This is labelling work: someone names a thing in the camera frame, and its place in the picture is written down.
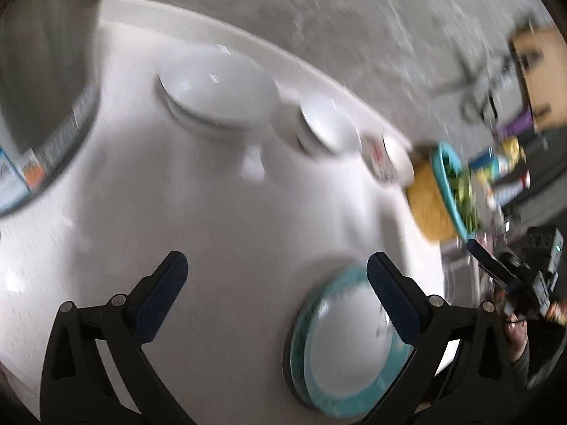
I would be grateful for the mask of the person right hand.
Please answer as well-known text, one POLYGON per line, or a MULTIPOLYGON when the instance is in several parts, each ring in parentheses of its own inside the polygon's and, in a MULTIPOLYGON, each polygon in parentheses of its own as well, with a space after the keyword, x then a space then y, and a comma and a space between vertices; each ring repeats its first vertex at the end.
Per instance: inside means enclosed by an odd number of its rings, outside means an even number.
POLYGON ((509 341, 509 361, 515 363, 522 357, 528 345, 528 323, 512 314, 505 321, 505 334, 509 341))

